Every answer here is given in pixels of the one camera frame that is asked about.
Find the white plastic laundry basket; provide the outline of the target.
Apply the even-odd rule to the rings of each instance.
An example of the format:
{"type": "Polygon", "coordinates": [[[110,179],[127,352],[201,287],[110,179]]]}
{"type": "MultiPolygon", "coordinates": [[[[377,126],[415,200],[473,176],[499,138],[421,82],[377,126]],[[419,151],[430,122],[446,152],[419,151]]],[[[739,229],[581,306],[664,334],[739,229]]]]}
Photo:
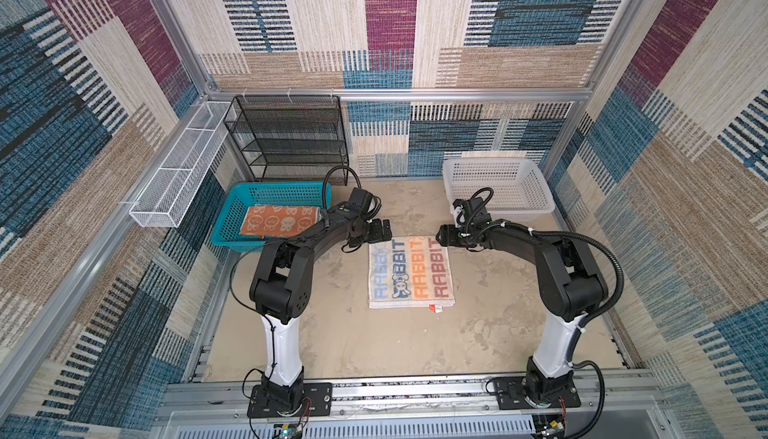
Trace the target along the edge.
{"type": "Polygon", "coordinates": [[[526,158],[463,157],[446,159],[442,176],[449,207],[490,187],[486,206],[494,218],[528,221],[555,209],[552,192],[534,161],[526,158]]]}

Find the orange and cream towel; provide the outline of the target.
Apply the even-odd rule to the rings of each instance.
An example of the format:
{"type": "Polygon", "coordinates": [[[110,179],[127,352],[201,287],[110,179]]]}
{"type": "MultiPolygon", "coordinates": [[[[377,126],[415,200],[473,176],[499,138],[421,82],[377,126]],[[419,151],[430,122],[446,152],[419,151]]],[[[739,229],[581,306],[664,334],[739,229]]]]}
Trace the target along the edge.
{"type": "Polygon", "coordinates": [[[292,237],[313,226],[319,219],[314,206],[254,205],[245,213],[239,232],[250,237],[292,237]]]}

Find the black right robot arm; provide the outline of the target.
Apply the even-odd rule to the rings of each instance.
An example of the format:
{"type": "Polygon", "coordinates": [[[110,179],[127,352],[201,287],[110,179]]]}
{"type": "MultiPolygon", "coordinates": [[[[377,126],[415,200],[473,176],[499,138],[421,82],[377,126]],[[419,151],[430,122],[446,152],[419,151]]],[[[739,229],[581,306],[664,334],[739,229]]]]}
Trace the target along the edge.
{"type": "Polygon", "coordinates": [[[436,234],[444,247],[496,250],[532,263],[547,310],[540,343],[528,359],[521,393],[534,408],[549,406],[573,387],[573,356],[587,319],[608,300],[608,285],[592,244],[567,231],[540,231],[494,219],[475,194],[452,204],[455,223],[436,234]]]}

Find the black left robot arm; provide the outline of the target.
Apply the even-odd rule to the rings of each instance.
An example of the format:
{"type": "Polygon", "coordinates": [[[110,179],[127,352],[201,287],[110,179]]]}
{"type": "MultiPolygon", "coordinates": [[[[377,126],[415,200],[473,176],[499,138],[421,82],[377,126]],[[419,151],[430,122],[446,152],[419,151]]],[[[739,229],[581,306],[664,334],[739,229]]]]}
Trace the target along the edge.
{"type": "Polygon", "coordinates": [[[256,410],[294,415],[307,404],[299,352],[300,316],[312,295],[317,259],[339,245],[354,252],[392,238],[377,217],[381,199],[355,187],[346,201],[322,208],[319,219],[297,235],[268,240],[249,289],[266,335],[267,365],[251,395],[256,410]]]}

